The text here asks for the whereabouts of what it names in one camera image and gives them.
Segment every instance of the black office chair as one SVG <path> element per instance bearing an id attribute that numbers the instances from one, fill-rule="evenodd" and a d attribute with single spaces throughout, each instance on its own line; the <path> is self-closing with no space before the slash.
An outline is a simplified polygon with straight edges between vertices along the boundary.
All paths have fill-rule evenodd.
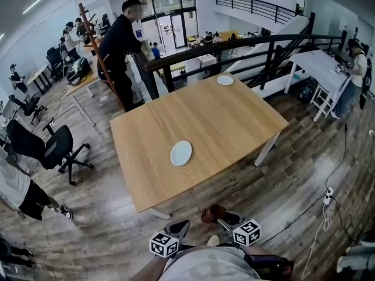
<path id="1" fill-rule="evenodd" d="M 34 121 L 35 118 L 37 118 L 38 121 L 40 121 L 39 113 L 41 111 L 47 110 L 47 108 L 42 106 L 42 105 L 40 107 L 37 106 L 37 104 L 40 100 L 39 97 L 32 97 L 31 100 L 29 102 L 27 102 L 27 104 L 18 100 L 14 95 L 10 95 L 9 100 L 14 102 L 18 106 L 20 106 L 21 109 L 23 110 L 23 114 L 25 116 L 31 116 L 34 113 L 33 119 L 31 120 L 31 125 L 33 125 L 33 121 Z"/>
<path id="2" fill-rule="evenodd" d="M 64 62 L 62 60 L 60 50 L 54 47 L 47 51 L 47 60 L 49 61 L 51 68 L 51 77 L 55 81 L 61 80 L 64 75 Z"/>
<path id="3" fill-rule="evenodd" d="M 68 167 L 69 184 L 75 186 L 76 183 L 71 180 L 71 167 L 73 163 L 86 166 L 90 169 L 94 168 L 92 164 L 76 160 L 82 148 L 86 147 L 89 149 L 90 145 L 84 143 L 75 152 L 71 153 L 73 150 L 73 137 L 69 128 L 64 125 L 55 133 L 50 126 L 53 120 L 43 128 L 43 131 L 47 129 L 51 134 L 46 144 L 40 137 L 29 132 L 16 120 L 9 122 L 6 132 L 11 140 L 11 147 L 14 152 L 37 159 L 46 170 L 54 169 L 59 165 L 58 172 L 62 174 L 65 172 L 65 168 Z"/>

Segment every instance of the black railing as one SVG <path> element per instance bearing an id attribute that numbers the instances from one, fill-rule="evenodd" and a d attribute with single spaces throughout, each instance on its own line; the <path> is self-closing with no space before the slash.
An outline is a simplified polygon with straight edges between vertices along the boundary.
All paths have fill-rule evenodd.
<path id="1" fill-rule="evenodd" d="M 295 16 L 301 15 L 288 8 L 261 0 L 216 0 L 216 5 L 241 9 L 280 24 L 286 24 Z"/>
<path id="2" fill-rule="evenodd" d="M 301 44 L 304 40 L 308 40 L 307 43 Z M 277 45 L 277 42 L 291 41 L 292 45 L 281 47 Z M 211 44 L 203 47 L 197 47 L 192 50 L 176 53 L 170 56 L 166 56 L 162 59 L 149 61 L 146 56 L 141 52 L 134 54 L 134 59 L 141 74 L 141 77 L 146 84 L 146 87 L 150 93 L 152 99 L 159 97 L 158 89 L 156 87 L 154 72 L 163 69 L 164 83 L 168 89 L 168 92 L 175 90 L 174 83 L 188 76 L 192 76 L 203 71 L 209 71 L 210 76 L 219 74 L 222 67 L 227 64 L 235 63 L 239 60 L 251 59 L 253 57 L 263 56 L 258 63 L 252 64 L 248 67 L 243 67 L 237 70 L 233 70 L 231 74 L 238 74 L 245 71 L 250 71 L 255 68 L 260 68 L 255 74 L 249 74 L 241 79 L 242 82 L 247 82 L 249 87 L 255 87 L 260 85 L 261 90 L 265 84 L 273 79 L 285 76 L 290 73 L 291 64 L 286 64 L 282 67 L 280 65 L 290 58 L 290 54 L 297 50 L 298 52 L 307 50 L 316 50 L 318 47 L 324 48 L 324 51 L 329 53 L 333 45 L 340 45 L 341 42 L 345 41 L 345 37 L 337 36 L 325 36 L 325 35 L 274 35 L 274 36 L 261 36 L 252 37 L 248 39 L 237 39 L 216 44 Z M 227 59 L 220 61 L 216 64 L 212 64 L 206 67 L 198 68 L 193 71 L 187 71 L 186 74 L 182 74 L 176 77 L 172 77 L 171 65 L 186 61 L 189 59 L 195 59 L 202 55 L 216 54 L 224 50 L 235 49 L 244 46 L 255 46 L 257 44 L 269 43 L 269 47 L 266 51 L 256 52 L 248 55 L 243 55 L 233 59 Z"/>

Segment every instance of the white shirt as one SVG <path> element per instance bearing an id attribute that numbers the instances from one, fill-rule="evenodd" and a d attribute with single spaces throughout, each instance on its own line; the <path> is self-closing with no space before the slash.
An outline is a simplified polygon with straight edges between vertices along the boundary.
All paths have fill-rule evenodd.
<path id="1" fill-rule="evenodd" d="M 8 154 L 0 148 L 0 198 L 13 209 L 23 203 L 30 186 L 30 177 L 7 161 Z"/>
<path id="2" fill-rule="evenodd" d="M 230 247 L 197 247 L 179 252 L 167 263 L 159 281 L 252 281 L 257 272 L 243 259 L 244 252 Z"/>
<path id="3" fill-rule="evenodd" d="M 75 48 L 75 45 L 74 45 L 74 40 L 71 38 L 70 34 L 66 33 L 64 35 L 64 39 L 65 39 L 64 45 L 65 45 L 66 50 L 68 52 L 70 50 L 73 50 Z"/>
<path id="4" fill-rule="evenodd" d="M 358 87 L 362 87 L 362 80 L 364 79 L 367 71 L 367 59 L 363 53 L 358 54 L 357 57 L 354 59 L 353 70 L 357 71 L 359 69 L 361 75 L 352 74 L 352 83 L 354 83 Z"/>

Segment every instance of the white plate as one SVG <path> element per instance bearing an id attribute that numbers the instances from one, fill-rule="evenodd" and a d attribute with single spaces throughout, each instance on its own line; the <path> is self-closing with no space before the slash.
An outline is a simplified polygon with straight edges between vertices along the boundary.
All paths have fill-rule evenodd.
<path id="1" fill-rule="evenodd" d="M 228 75 L 218 76 L 216 81 L 221 85 L 231 85 L 234 83 L 234 79 Z"/>
<path id="2" fill-rule="evenodd" d="M 171 162 L 175 166 L 183 166 L 187 163 L 192 155 L 193 147 L 191 144 L 182 140 L 174 145 L 171 150 Z"/>

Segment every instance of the power strip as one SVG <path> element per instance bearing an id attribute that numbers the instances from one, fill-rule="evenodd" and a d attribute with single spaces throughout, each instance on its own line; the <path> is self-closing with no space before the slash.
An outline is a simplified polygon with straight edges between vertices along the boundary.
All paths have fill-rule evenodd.
<path id="1" fill-rule="evenodd" d="M 326 196 L 324 197 L 324 200 L 323 200 L 324 205 L 328 205 L 330 203 L 332 196 L 333 196 L 333 188 L 328 187 L 328 191 L 327 191 Z"/>

